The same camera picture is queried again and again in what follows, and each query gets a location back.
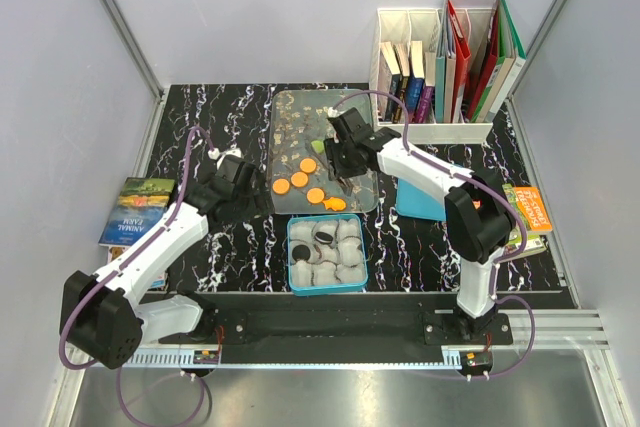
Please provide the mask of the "green round cookie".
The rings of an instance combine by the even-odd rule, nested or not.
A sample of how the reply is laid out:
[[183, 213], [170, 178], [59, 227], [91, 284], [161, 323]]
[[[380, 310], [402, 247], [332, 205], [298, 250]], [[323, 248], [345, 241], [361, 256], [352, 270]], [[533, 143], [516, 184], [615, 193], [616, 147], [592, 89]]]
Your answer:
[[313, 149], [313, 151], [317, 154], [323, 154], [325, 149], [324, 149], [324, 143], [320, 140], [314, 140], [311, 142], [311, 147]]

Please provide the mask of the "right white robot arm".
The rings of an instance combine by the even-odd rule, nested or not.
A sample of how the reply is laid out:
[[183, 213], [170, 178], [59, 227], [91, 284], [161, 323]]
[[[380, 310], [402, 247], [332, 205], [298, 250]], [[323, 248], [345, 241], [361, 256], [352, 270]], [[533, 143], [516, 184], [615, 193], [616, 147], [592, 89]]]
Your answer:
[[334, 129], [324, 141], [331, 177], [384, 173], [412, 185], [444, 209], [447, 238], [461, 268], [454, 331], [463, 342], [480, 341], [497, 314], [497, 273], [517, 220], [497, 174], [444, 162], [393, 129], [374, 130], [355, 108], [343, 113], [331, 108], [328, 121]]

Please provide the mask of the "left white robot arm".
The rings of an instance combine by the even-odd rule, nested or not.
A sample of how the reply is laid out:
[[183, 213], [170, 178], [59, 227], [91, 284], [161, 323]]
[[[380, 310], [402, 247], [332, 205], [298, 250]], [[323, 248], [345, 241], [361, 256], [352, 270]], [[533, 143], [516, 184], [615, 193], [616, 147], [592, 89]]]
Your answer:
[[214, 336], [213, 303], [195, 293], [161, 301], [143, 298], [157, 276], [220, 225], [268, 216], [273, 207], [265, 174], [226, 153], [203, 183], [181, 192], [150, 231], [116, 260], [65, 281], [60, 344], [78, 348], [108, 369], [118, 369], [145, 343], [185, 334], [196, 343]]

